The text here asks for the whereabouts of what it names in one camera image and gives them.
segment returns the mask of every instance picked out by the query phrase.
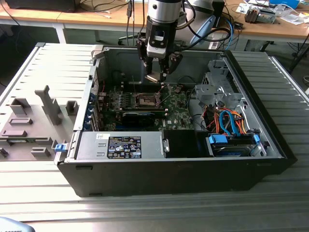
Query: wooden desk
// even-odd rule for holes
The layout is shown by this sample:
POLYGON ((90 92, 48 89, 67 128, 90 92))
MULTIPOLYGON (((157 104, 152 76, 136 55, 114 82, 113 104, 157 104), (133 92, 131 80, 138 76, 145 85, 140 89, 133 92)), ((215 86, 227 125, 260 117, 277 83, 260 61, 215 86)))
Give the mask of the wooden desk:
MULTIPOLYGON (((8 5, 2 0, 5 9, 18 21, 20 25, 24 26, 39 26, 55 28, 61 43, 65 43, 65 29, 93 29, 93 30, 126 30, 126 9, 127 6, 122 6, 110 10, 111 18, 106 18, 93 12, 87 12, 83 9, 78 9, 75 13, 61 13, 54 11, 36 11, 36 10, 14 10, 10 9, 8 5)), ((110 0, 93 0, 94 4, 108 3, 110 0)), ((243 30, 240 34, 241 39, 262 40, 262 41, 281 41, 302 43, 309 33, 308 25, 300 24, 298 26, 285 22, 277 18, 275 24, 249 24, 244 20, 244 14, 233 12, 237 5, 242 0, 226 0, 227 7, 231 15, 236 21, 243 23, 243 30)), ((107 9, 116 5, 124 4, 124 0, 116 0, 113 4, 103 5, 98 7, 98 10, 107 9)), ((87 10, 92 10, 90 2, 83 4, 87 10)), ((147 15, 148 5, 145 4, 145 19, 147 15)), ((298 11, 309 11, 309 6, 301 5, 298 11)), ((138 31, 142 25, 142 4, 135 4, 135 31, 138 31)), ((7 13, 0 6, 0 24, 11 24, 15 22, 7 15, 7 13)), ((132 18, 129 23, 129 31, 132 31, 132 18)))
MULTIPOLYGON (((230 14, 235 18, 235 21, 243 24, 243 30, 241 32, 242 36, 255 36, 256 40, 259 40, 260 37, 274 37, 284 39, 284 42, 287 38, 291 39, 302 39, 304 40, 309 33, 307 24, 294 25, 288 23, 280 18, 276 18, 274 24, 265 24, 265 23, 256 23, 250 24, 245 22, 245 14, 236 13, 237 6, 241 0, 226 0, 227 8, 229 9, 230 14)), ((309 6, 300 5, 297 11, 309 11, 309 6)))
MULTIPOLYGON (((6 11, 17 21, 39 21, 39 22, 57 22, 61 12, 57 11, 38 11, 38 10, 16 10, 9 8, 8 4, 2 0, 6 11)), ((12 20, 0 5, 0 19, 12 20)))
MULTIPOLYGON (((94 4, 111 2, 111 0, 97 0, 94 1, 94 4)), ((100 6, 97 10, 108 9, 117 5, 124 4, 123 0, 116 0, 114 4, 109 4, 105 6, 100 6)), ((143 25, 143 10, 142 3, 135 3, 135 27, 141 28, 143 25)), ((83 7, 86 10, 92 11, 91 4, 89 2, 83 4, 83 7)), ((103 17, 99 14, 93 12, 85 12, 83 9, 79 9, 75 13, 61 13, 58 17, 58 23, 75 23, 75 24, 91 24, 91 25, 105 25, 105 26, 117 26, 117 27, 126 27, 127 15, 126 15, 127 5, 121 6, 112 10, 109 10, 111 13, 101 13, 103 15, 109 15, 111 18, 103 17)), ((145 4, 145 25, 147 18, 148 4, 145 4)), ((132 17, 130 18, 129 26, 133 26, 132 17)))

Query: power supply label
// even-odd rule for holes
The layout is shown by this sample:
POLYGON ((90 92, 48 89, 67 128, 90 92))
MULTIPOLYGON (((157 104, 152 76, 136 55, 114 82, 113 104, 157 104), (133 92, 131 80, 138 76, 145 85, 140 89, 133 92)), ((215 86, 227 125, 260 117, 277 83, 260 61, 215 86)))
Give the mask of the power supply label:
POLYGON ((108 140, 109 159, 140 159, 140 136, 110 137, 108 140))

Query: blue tab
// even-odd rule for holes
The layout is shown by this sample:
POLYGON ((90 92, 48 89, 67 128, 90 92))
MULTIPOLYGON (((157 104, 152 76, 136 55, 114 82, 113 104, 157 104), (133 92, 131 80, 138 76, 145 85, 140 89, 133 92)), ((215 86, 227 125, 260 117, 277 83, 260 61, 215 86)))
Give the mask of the blue tab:
POLYGON ((258 143, 258 142, 260 141, 260 137, 259 137, 257 134, 255 134, 255 135, 253 136, 253 138, 254 138, 254 140, 255 140, 256 143, 258 143))
POLYGON ((210 144, 227 144, 227 138, 222 134, 212 134, 209 137, 210 144))
POLYGON ((55 147, 55 152, 65 152, 67 144, 57 144, 55 147))

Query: green circuit board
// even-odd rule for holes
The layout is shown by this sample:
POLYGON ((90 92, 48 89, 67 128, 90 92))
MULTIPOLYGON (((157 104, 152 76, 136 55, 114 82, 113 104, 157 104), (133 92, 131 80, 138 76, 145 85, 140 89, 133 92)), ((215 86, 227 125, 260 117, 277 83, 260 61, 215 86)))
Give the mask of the green circuit board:
MULTIPOLYGON (((168 85, 160 93, 162 108, 167 109, 167 115, 155 118, 153 126, 138 128, 139 131, 160 131, 160 130, 189 130, 193 129, 189 112, 186 108, 186 91, 177 85, 168 85)), ((103 110, 103 129, 104 131, 137 131, 136 128, 123 128, 121 115, 123 113, 119 105, 121 90, 113 88, 108 90, 108 108, 103 110)))

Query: electronic device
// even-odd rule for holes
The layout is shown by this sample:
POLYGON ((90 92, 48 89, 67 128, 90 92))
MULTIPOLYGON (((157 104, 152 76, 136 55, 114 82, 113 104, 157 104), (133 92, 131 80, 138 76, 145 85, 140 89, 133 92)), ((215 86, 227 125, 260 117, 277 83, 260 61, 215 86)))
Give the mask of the electronic device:
POLYGON ((172 74, 180 64, 183 56, 181 47, 174 43, 177 30, 184 29, 192 24, 196 17, 195 8, 202 12, 212 12, 214 21, 209 24, 217 25, 224 7, 220 0, 150 0, 148 2, 148 16, 146 36, 137 39, 139 58, 145 65, 145 78, 153 82, 163 82, 167 74, 172 74), (193 17, 186 18, 185 8, 192 10, 193 17), (152 62, 157 58, 160 63, 160 72, 153 72, 152 62))
POLYGON ((12 9, 74 12, 81 0, 5 0, 12 9))
POLYGON ((182 65, 154 83, 137 49, 101 49, 73 136, 55 146, 55 164, 77 195, 247 190, 296 162, 242 70, 258 59, 274 66, 266 54, 250 61, 254 54, 240 53, 237 61, 229 51, 186 51, 182 65))
POLYGON ((245 15, 245 21, 247 23, 274 23, 275 20, 276 15, 271 9, 260 9, 256 6, 250 6, 245 15))

